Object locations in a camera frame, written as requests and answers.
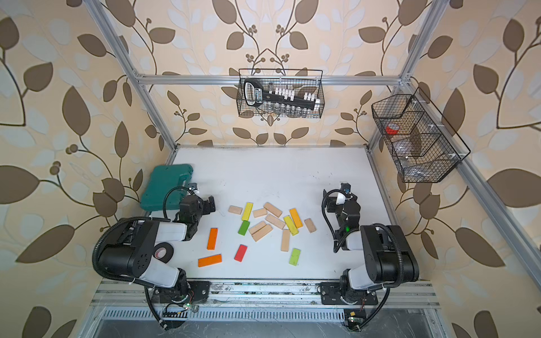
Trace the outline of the orange-yellow block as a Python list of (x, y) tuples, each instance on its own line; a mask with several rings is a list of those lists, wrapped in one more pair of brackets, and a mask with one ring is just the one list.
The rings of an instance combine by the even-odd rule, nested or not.
[(299, 215), (297, 209), (291, 208), (290, 209), (290, 216), (291, 216), (291, 218), (293, 220), (293, 223), (294, 223), (296, 228), (302, 228), (303, 227), (303, 223), (301, 221), (301, 218), (300, 218), (300, 215)]

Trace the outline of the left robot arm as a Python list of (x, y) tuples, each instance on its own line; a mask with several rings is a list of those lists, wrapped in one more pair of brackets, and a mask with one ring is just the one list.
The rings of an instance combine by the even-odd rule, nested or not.
[(188, 242), (197, 233), (204, 215), (216, 211), (213, 196), (202, 199), (189, 193), (179, 203), (173, 220), (122, 218), (107, 229), (92, 252), (94, 271), (101, 277), (186, 295), (190, 291), (186, 272), (170, 266), (173, 242)]

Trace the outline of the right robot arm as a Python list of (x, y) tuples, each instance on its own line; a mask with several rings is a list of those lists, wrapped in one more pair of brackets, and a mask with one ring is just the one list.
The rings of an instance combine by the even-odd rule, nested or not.
[(325, 210), (334, 214), (338, 221), (338, 229), (333, 235), (333, 252), (362, 253), (362, 264), (346, 269), (340, 278), (344, 294), (396, 288), (419, 279), (417, 260), (400, 226), (361, 225), (361, 206), (353, 194), (338, 192), (335, 197), (328, 197)]

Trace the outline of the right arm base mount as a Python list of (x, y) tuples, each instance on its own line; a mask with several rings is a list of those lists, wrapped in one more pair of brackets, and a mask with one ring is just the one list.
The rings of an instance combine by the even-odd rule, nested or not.
[(375, 294), (365, 290), (354, 290), (339, 282), (320, 283), (317, 286), (317, 292), (321, 296), (323, 305), (378, 305), (378, 298)]

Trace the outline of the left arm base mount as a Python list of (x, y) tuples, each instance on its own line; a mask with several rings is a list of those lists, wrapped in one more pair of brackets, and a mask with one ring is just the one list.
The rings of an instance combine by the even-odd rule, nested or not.
[(181, 280), (172, 288), (157, 287), (150, 292), (161, 304), (188, 304), (206, 301), (210, 295), (210, 281)]

